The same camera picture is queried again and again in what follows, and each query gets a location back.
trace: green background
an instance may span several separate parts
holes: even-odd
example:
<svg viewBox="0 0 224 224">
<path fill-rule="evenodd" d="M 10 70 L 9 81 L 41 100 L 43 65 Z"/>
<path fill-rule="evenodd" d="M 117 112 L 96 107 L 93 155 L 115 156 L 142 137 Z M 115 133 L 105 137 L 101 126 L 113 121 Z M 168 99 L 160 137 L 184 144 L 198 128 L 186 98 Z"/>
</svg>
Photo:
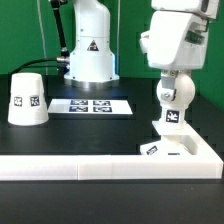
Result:
<svg viewBox="0 0 224 224">
<path fill-rule="evenodd" d="M 118 0 L 100 0 L 111 12 L 111 50 L 116 54 Z M 47 57 L 60 55 L 60 46 L 52 8 L 48 0 L 40 0 L 46 38 Z M 150 0 L 121 0 L 119 75 L 121 77 L 157 78 L 160 71 L 147 65 L 139 47 L 140 34 L 149 29 L 153 10 Z M 218 21 L 210 24 L 206 63 L 193 72 L 198 92 L 224 111 L 224 8 Z M 72 2 L 61 7 L 66 41 L 74 48 L 75 20 Z M 20 65 L 44 58 L 38 20 L 37 1 L 2 1 L 0 8 L 0 74 L 7 74 Z"/>
</svg>

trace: cable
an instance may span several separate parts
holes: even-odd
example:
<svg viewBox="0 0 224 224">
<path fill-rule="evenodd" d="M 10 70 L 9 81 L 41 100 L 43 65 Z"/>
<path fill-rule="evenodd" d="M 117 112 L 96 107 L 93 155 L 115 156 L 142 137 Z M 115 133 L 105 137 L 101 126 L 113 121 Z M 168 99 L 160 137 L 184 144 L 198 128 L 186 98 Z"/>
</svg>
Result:
<svg viewBox="0 0 224 224">
<path fill-rule="evenodd" d="M 117 75 L 119 75 L 119 66 L 120 66 L 120 19 L 121 19 L 121 1 L 118 0 L 117 6 Z"/>
<path fill-rule="evenodd" d="M 20 70 L 22 70 L 23 68 L 26 68 L 26 67 L 28 67 L 29 65 L 32 65 L 32 64 L 38 64 L 38 63 L 50 62 L 50 61 L 57 62 L 57 58 L 44 58 L 44 59 L 39 59 L 39 60 L 30 61 L 30 62 L 27 62 L 27 63 L 21 65 L 20 67 L 18 67 L 17 69 L 13 70 L 13 71 L 10 72 L 9 74 L 18 73 L 18 72 L 19 72 Z"/>
<path fill-rule="evenodd" d="M 40 24 L 40 31 L 41 31 L 41 37 L 42 37 L 42 44 L 43 44 L 43 52 L 44 52 L 44 58 L 47 58 L 47 50 L 46 50 L 46 40 L 45 40 L 45 34 L 44 34 L 44 28 L 43 28 L 43 22 L 42 22 L 42 16 L 41 16 L 41 7 L 40 7 L 40 0 L 37 0 L 37 11 L 38 11 L 38 18 L 39 18 L 39 24 Z"/>
</svg>

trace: white cup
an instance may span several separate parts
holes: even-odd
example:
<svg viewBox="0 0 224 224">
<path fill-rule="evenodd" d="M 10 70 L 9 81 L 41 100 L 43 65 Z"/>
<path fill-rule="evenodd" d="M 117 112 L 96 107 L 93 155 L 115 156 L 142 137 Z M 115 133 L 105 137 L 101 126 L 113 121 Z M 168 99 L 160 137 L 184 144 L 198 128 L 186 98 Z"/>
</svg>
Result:
<svg viewBox="0 0 224 224">
<path fill-rule="evenodd" d="M 9 123 L 31 126 L 43 124 L 48 119 L 41 75 L 37 73 L 12 75 Z"/>
</svg>

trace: warning label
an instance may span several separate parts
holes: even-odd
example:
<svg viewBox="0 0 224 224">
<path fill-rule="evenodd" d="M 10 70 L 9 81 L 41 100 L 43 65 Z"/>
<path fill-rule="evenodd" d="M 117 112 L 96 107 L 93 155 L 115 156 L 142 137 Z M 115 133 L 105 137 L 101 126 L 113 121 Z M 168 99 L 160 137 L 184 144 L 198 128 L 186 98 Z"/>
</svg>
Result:
<svg viewBox="0 0 224 224">
<path fill-rule="evenodd" d="M 99 51 L 95 40 L 93 40 L 92 43 L 89 45 L 87 51 Z"/>
</svg>

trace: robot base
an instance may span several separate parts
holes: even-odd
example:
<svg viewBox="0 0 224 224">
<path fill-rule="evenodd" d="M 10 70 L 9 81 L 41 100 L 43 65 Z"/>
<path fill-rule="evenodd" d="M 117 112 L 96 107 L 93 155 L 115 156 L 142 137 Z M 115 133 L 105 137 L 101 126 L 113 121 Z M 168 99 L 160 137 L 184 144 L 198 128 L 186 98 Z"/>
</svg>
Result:
<svg viewBox="0 0 224 224">
<path fill-rule="evenodd" d="M 110 87 L 115 87 L 119 85 L 119 76 L 115 75 L 111 80 L 105 82 L 87 82 L 87 81 L 78 81 L 72 79 L 70 75 L 64 76 L 64 82 L 66 85 L 80 87 L 84 89 L 106 89 Z"/>
</svg>

